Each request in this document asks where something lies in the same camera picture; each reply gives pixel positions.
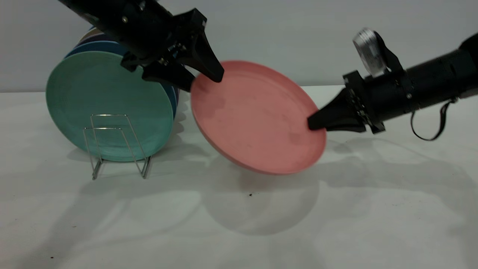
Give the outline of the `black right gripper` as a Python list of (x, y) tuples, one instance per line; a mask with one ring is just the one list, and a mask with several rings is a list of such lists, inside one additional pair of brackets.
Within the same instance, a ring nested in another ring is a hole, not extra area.
[(385, 130), (384, 121), (416, 110), (416, 76), (410, 70), (362, 78), (357, 71), (343, 76), (345, 88), (307, 118), (309, 130), (366, 132)]

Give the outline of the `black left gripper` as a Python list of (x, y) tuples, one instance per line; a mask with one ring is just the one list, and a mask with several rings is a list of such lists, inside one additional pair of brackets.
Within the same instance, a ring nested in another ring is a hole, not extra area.
[(121, 66), (143, 68), (142, 79), (190, 92), (196, 78), (187, 67), (220, 83), (224, 68), (205, 35), (207, 19), (198, 10), (172, 15), (164, 8), (124, 8), (121, 44), (128, 48)]

